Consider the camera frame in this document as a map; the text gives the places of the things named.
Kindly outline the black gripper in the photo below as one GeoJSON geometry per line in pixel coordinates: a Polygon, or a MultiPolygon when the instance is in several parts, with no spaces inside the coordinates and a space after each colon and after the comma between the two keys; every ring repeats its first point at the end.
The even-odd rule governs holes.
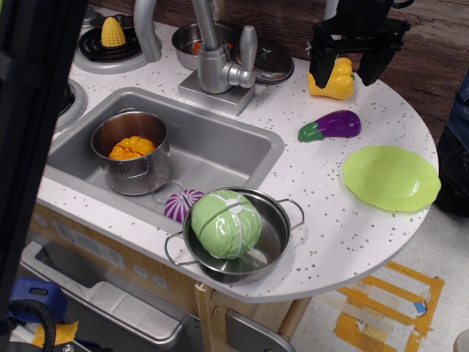
{"type": "Polygon", "coordinates": [[[339,1],[336,14],[312,28],[309,72],[316,86],[326,87],[339,52],[363,52],[358,75],[366,87],[374,84],[411,28],[407,21],[388,14],[410,5],[410,1],[339,1]]]}

